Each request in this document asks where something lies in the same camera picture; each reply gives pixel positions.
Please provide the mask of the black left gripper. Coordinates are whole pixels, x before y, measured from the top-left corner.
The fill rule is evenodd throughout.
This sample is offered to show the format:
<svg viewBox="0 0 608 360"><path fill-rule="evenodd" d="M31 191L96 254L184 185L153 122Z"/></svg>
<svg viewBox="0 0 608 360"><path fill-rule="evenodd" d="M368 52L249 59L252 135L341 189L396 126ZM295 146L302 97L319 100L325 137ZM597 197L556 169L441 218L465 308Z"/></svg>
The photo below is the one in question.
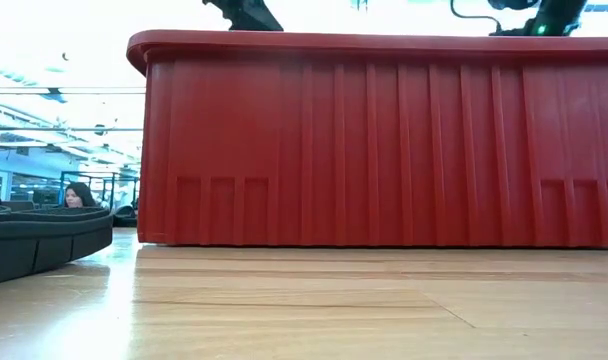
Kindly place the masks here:
<svg viewBox="0 0 608 360"><path fill-rule="evenodd" d="M202 0L222 12L231 22L230 31L283 32L284 29L263 0Z"/></svg>

